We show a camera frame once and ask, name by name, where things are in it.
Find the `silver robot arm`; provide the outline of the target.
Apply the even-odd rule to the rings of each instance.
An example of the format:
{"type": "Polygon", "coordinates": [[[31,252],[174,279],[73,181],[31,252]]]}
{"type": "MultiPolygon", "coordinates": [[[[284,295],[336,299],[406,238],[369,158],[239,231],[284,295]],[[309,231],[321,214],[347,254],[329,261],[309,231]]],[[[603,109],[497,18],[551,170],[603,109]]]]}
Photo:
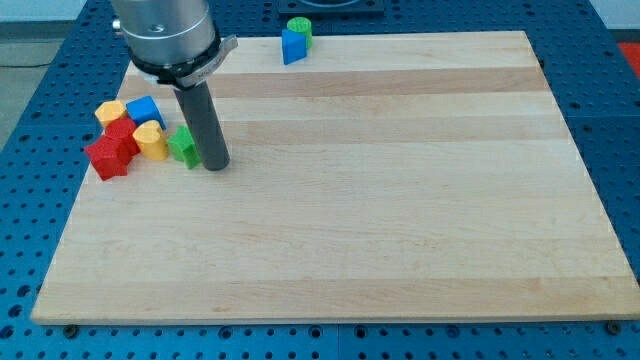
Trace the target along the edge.
{"type": "Polygon", "coordinates": [[[131,61],[159,85],[171,86],[203,166],[226,168],[230,155],[208,78],[238,47],[223,36],[206,0],[112,0],[114,29],[131,61]]]}

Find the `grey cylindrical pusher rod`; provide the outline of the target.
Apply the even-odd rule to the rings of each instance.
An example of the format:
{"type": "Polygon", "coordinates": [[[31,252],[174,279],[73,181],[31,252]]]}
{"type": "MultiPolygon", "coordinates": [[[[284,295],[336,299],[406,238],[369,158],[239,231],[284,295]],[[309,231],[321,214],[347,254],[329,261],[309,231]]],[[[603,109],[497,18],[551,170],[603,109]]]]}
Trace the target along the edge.
{"type": "Polygon", "coordinates": [[[206,82],[174,91],[205,169],[219,171],[230,161],[228,148],[206,82]]]}

